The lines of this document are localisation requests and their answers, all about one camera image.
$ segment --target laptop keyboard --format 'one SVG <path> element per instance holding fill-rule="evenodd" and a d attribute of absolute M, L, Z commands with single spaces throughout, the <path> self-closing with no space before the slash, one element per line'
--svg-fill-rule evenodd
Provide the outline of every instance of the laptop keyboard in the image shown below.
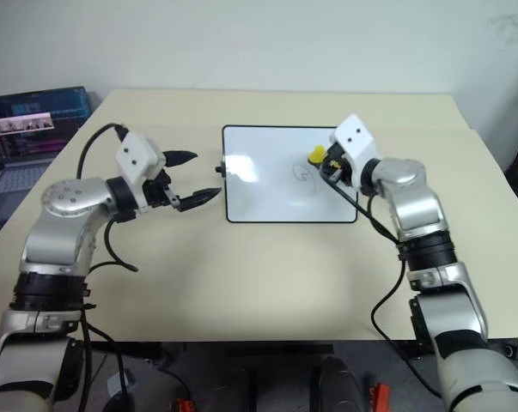
<path fill-rule="evenodd" d="M 0 193 L 12 191 L 28 191 L 34 187 L 49 165 L 23 167 L 6 170 L 0 178 Z"/>

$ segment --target table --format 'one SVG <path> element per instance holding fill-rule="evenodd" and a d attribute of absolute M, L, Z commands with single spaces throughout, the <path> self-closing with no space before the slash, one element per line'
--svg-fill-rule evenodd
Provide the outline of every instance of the table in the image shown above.
<path fill-rule="evenodd" d="M 125 123 L 163 149 L 199 157 L 170 169 L 181 196 L 223 186 L 214 167 L 225 124 L 337 125 L 358 113 L 385 156 L 415 158 L 445 209 L 489 319 L 491 337 L 518 336 L 518 200 L 447 95 L 116 90 L 51 164 L 0 233 L 0 314 L 18 276 L 40 194 L 72 178 L 83 144 Z M 83 177 L 117 175 L 107 132 Z M 374 213 L 390 225 L 387 206 Z M 376 339 L 369 311 L 393 285 L 397 252 L 359 217 L 354 224 L 233 224 L 223 196 L 185 213 L 170 208 L 112 230 L 113 247 L 140 271 L 104 267 L 88 278 L 90 321 L 122 341 Z M 99 233 L 95 262 L 107 258 Z M 378 313 L 395 339 L 413 338 L 407 282 Z"/>

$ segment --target floor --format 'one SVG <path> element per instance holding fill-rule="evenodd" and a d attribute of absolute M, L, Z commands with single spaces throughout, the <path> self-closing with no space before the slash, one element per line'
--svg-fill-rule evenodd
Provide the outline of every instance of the floor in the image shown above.
<path fill-rule="evenodd" d="M 430 395 L 410 374 L 405 364 L 384 342 L 316 342 L 322 347 L 332 345 L 334 356 L 349 366 L 359 381 L 371 375 L 391 388 L 392 412 L 436 412 L 443 411 L 442 402 Z M 181 376 L 192 392 L 198 410 L 204 410 L 213 388 L 229 370 L 244 365 L 257 371 L 257 411 L 299 411 L 307 412 L 310 367 L 327 354 L 289 355 L 234 355 L 231 344 L 221 342 L 188 343 L 170 345 L 174 362 L 169 370 Z M 104 359 L 104 354 L 95 353 L 94 369 Z M 434 359 L 424 357 L 415 361 L 417 369 L 437 387 Z M 137 411 L 169 411 L 169 405 L 176 397 L 183 396 L 180 386 L 170 376 L 159 372 L 155 365 L 146 360 L 125 358 L 136 379 L 131 389 L 136 399 Z M 108 355 L 100 369 L 88 401 L 88 412 L 100 412 L 107 402 L 107 378 L 117 372 L 113 355 Z M 57 403 L 56 412 L 77 410 L 79 392 L 70 400 Z"/>

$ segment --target white wall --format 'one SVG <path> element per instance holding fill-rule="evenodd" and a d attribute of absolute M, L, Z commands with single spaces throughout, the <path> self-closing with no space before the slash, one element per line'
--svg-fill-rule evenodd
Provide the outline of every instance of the white wall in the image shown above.
<path fill-rule="evenodd" d="M 0 0 L 0 94 L 82 84 L 451 93 L 518 148 L 518 0 Z"/>

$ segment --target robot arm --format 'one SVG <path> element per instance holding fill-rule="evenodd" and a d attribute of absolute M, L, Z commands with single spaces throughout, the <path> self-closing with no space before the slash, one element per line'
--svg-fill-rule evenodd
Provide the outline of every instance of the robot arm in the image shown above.
<path fill-rule="evenodd" d="M 120 177 L 62 180 L 49 186 L 27 236 L 14 298 L 0 324 L 0 411 L 46 411 L 77 388 L 82 345 L 77 329 L 95 235 L 107 221 L 128 221 L 158 206 L 184 211 L 220 189 L 180 198 L 164 167 L 197 155 L 162 152 L 144 136 L 123 135 L 116 155 Z"/>
<path fill-rule="evenodd" d="M 448 411 L 518 411 L 518 371 L 487 347 L 488 326 L 466 266 L 457 260 L 448 223 L 418 161 L 382 158 L 356 116 L 332 134 L 320 165 L 330 183 L 350 184 L 389 204 L 399 255 L 417 296 L 411 321 L 417 339 L 427 338 L 437 359 Z"/>

